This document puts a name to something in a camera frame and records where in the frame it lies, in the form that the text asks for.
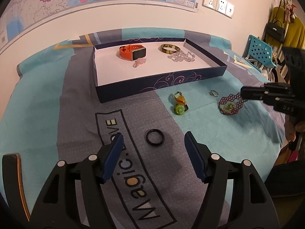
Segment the person's right hand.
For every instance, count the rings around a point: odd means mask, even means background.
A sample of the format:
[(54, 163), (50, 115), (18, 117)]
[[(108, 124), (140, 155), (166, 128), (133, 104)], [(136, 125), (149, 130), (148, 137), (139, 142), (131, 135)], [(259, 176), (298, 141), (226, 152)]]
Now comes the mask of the person's right hand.
[(285, 137), (288, 142), (293, 142), (296, 139), (296, 132), (304, 132), (305, 131), (305, 122), (299, 122), (297, 124), (293, 123), (293, 118), (289, 115), (285, 116)]

